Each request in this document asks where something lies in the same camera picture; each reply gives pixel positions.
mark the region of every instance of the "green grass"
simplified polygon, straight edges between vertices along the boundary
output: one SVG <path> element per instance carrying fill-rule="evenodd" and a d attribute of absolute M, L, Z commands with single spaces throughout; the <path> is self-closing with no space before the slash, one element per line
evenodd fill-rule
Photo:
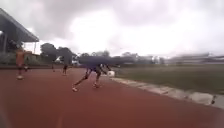
<path fill-rule="evenodd" d="M 116 75 L 184 90 L 224 94 L 224 65 L 120 68 Z"/>

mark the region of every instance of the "red running track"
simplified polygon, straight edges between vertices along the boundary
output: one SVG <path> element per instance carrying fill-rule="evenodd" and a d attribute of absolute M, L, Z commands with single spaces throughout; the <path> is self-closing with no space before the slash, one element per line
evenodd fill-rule
<path fill-rule="evenodd" d="M 149 93 L 94 76 L 72 92 L 84 70 L 68 76 L 32 70 L 25 79 L 0 71 L 0 128 L 223 128 L 224 111 Z"/>

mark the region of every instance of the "athlete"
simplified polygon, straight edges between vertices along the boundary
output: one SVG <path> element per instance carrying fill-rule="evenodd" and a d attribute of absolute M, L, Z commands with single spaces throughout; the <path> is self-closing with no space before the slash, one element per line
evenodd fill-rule
<path fill-rule="evenodd" d="M 103 67 L 106 67 L 108 69 L 108 71 L 111 71 L 111 68 L 108 66 L 109 61 L 104 59 L 104 58 L 93 58 L 93 57 L 89 57 L 88 58 L 88 62 L 86 62 L 85 66 L 86 66 L 86 73 L 84 75 L 84 77 L 79 80 L 77 83 L 73 84 L 73 88 L 72 90 L 74 92 L 78 91 L 77 86 L 82 83 L 84 80 L 87 80 L 89 78 L 89 75 L 92 72 L 95 72 L 96 75 L 96 81 L 94 83 L 94 87 L 95 88 L 99 88 L 98 82 L 99 82 L 99 78 L 101 76 L 101 72 L 103 72 L 104 74 L 107 74 L 107 72 L 105 70 L 103 70 Z"/>
<path fill-rule="evenodd" d="M 24 59 L 25 59 L 25 52 L 23 51 L 23 49 L 20 47 L 18 48 L 17 52 L 16 52 L 16 64 L 18 67 L 18 79 L 23 79 L 22 76 L 22 69 L 24 66 Z"/>
<path fill-rule="evenodd" d="M 64 61 L 64 66 L 63 66 L 63 75 L 66 76 L 67 75 L 67 69 L 68 69 L 68 65 L 69 65 L 69 57 L 68 56 L 64 56 L 63 57 L 63 61 Z"/>

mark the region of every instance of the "sky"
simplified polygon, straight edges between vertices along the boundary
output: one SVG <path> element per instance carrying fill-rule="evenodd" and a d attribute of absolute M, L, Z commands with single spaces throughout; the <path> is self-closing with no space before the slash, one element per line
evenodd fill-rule
<path fill-rule="evenodd" d="M 224 54 L 223 0 L 1 0 L 40 38 L 75 53 Z M 33 44 L 26 44 L 33 50 Z"/>

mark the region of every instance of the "shorts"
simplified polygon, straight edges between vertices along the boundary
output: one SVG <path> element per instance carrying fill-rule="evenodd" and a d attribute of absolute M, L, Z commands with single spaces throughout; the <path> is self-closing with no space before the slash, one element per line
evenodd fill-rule
<path fill-rule="evenodd" d="M 19 65 L 17 68 L 18 68 L 18 70 L 22 70 L 23 69 L 23 66 L 22 65 Z"/>
<path fill-rule="evenodd" d="M 97 74 L 98 74 L 98 73 L 101 73 L 101 71 L 100 71 L 100 69 L 99 69 L 98 66 L 91 66 L 91 65 L 88 65 L 86 68 L 89 69 L 89 70 L 91 70 L 91 71 L 96 72 Z"/>
<path fill-rule="evenodd" d="M 66 70 L 68 68 L 68 65 L 64 65 L 63 69 Z"/>

